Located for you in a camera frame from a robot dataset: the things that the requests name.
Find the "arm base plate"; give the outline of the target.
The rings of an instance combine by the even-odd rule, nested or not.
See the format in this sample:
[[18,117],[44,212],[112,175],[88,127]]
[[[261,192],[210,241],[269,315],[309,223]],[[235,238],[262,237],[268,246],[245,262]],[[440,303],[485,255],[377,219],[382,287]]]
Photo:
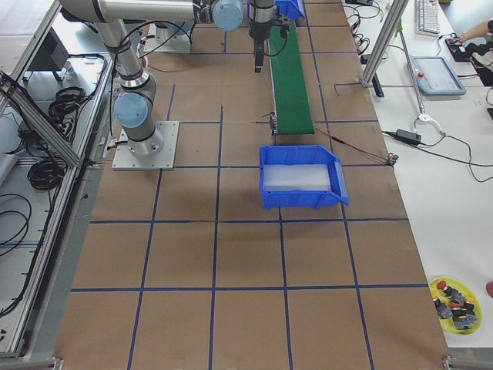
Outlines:
[[125,131],[112,161],[114,170],[172,170],[179,136],[178,121],[155,121],[154,134],[147,140],[130,140]]
[[159,43],[155,37],[156,27],[155,24],[152,24],[149,27],[149,31],[147,35],[144,37],[141,42],[142,46],[140,47],[140,54],[145,55],[151,52],[164,52],[164,53],[178,53],[178,54],[187,54],[190,53],[192,36],[189,41],[185,36],[181,36],[178,39],[167,39],[164,42]]

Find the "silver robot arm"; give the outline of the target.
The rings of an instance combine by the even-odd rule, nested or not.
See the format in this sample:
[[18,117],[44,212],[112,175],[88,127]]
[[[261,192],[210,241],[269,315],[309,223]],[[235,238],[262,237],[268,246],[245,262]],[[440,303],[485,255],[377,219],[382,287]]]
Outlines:
[[163,148],[164,137],[152,118],[156,81],[139,61],[125,20],[213,23],[229,32],[247,18],[256,72],[263,67],[265,44],[272,27],[284,23],[275,14],[273,1],[251,2],[248,10],[242,1],[63,1],[61,4],[70,15],[94,23],[111,53],[124,91],[116,99],[114,113],[127,136],[130,152],[142,158],[157,154]]
[[178,39],[181,36],[185,36],[189,41],[191,40],[190,32],[193,27],[192,22],[157,22],[156,27],[156,40],[161,43],[167,39]]

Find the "person hand at desk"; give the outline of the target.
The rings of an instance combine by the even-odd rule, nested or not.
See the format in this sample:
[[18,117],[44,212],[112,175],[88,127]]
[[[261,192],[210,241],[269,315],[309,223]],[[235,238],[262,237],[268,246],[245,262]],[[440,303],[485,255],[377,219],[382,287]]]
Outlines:
[[469,39],[470,39],[470,37],[466,33],[463,33],[463,34],[458,36],[459,42],[467,42]]

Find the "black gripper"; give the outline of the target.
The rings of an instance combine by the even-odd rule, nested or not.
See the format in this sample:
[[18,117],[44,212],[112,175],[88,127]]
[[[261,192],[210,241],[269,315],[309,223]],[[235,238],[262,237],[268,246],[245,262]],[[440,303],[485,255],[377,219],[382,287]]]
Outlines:
[[286,39],[290,26],[288,17],[275,1],[248,1],[249,35],[253,40],[254,72],[261,72],[265,57],[265,40],[270,37],[271,28],[280,28],[280,37]]

